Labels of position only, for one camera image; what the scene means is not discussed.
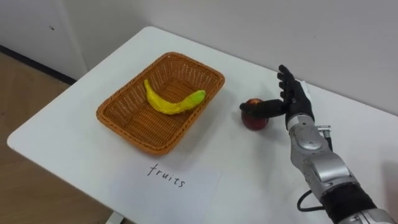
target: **woven basket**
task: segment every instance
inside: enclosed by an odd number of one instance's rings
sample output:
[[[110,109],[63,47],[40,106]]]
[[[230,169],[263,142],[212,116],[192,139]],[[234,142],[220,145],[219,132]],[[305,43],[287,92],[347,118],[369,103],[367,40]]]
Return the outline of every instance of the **woven basket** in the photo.
[[[197,90],[205,100],[175,115],[162,114],[146,98],[144,80],[163,99],[177,103]],[[97,109],[99,121],[139,149],[153,155],[172,150],[224,85],[224,76],[185,55],[169,52],[110,96]]]

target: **wooden floor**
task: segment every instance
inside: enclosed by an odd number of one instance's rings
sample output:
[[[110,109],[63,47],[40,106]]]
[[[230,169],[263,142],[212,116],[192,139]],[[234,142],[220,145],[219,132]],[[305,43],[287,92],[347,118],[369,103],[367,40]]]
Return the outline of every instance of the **wooden floor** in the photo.
[[[111,214],[6,145],[13,130],[67,88],[0,53],[0,223],[97,224]]]

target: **red apple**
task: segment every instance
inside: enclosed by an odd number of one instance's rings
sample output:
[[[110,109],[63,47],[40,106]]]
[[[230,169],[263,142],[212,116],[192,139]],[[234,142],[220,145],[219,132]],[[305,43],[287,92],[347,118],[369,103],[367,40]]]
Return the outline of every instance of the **red apple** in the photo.
[[[246,103],[258,104],[260,102],[262,102],[262,100],[254,98],[254,99],[247,100]],[[265,128],[268,124],[268,118],[255,118],[243,111],[242,111],[241,117],[242,117],[243,124],[247,128],[249,128],[253,131],[259,131],[259,130]]]

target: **table leg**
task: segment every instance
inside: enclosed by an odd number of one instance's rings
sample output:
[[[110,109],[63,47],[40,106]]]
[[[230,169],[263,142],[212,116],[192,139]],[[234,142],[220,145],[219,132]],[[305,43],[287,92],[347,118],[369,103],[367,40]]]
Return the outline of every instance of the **table leg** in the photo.
[[[113,212],[106,224],[121,224],[124,220],[124,217],[117,212]]]

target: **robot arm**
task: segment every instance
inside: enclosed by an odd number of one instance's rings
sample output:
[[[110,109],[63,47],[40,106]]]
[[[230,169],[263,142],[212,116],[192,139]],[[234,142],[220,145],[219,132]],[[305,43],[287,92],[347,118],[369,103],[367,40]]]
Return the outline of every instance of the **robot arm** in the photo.
[[[278,79],[281,100],[240,108],[253,116],[285,114],[291,140],[290,160],[335,224],[395,223],[375,206],[339,155],[333,152],[329,126],[315,126],[310,100],[289,70],[281,65]]]

